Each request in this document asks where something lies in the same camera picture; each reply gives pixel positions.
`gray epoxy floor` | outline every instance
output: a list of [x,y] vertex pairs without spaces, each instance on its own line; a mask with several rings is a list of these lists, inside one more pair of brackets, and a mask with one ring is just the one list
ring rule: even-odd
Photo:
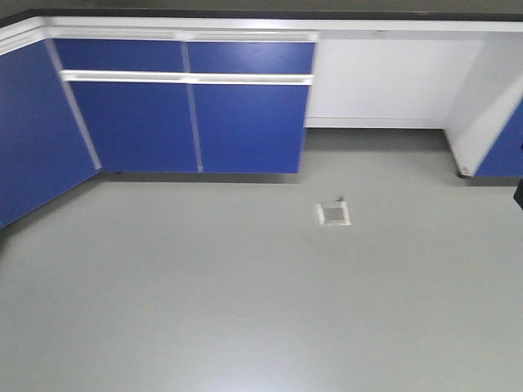
[[90,180],[0,232],[0,390],[520,392],[523,212],[454,172],[315,131],[298,183]]

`blue drawer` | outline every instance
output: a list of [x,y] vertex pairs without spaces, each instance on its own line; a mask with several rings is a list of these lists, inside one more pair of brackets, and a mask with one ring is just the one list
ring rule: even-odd
[[118,39],[56,39],[64,69],[183,72],[181,43]]
[[191,72],[310,74],[311,42],[189,42]]

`black countertop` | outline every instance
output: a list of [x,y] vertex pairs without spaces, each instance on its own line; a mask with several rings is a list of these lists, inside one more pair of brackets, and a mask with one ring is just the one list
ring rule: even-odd
[[0,26],[33,16],[523,21],[523,0],[0,0]]

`square floor drain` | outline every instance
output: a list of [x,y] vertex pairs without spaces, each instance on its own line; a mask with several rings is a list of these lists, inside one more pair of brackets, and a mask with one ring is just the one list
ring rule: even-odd
[[322,226],[348,226],[351,224],[349,209],[343,199],[316,204],[318,221]]

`blue cabinet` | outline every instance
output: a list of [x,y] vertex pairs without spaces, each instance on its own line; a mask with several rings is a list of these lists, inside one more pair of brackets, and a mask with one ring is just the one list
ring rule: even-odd
[[196,172],[185,84],[73,82],[107,172]]
[[183,72],[181,43],[122,39],[55,39],[64,69]]
[[307,86],[195,85],[203,170],[295,173]]
[[189,42],[191,72],[310,74],[311,42]]
[[0,227],[94,174],[45,43],[0,56]]
[[476,176],[523,176],[523,101],[508,120]]

